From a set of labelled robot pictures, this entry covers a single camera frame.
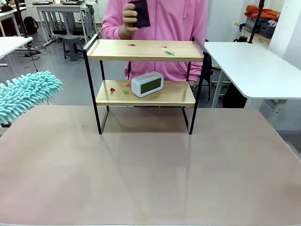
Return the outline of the person's right hand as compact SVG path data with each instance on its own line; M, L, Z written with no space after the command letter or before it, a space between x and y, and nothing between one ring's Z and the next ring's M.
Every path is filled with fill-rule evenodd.
M133 24L137 22L137 12L135 11L135 5L128 3L122 15L123 24L119 28L118 34L122 40L129 40L139 29L134 27Z

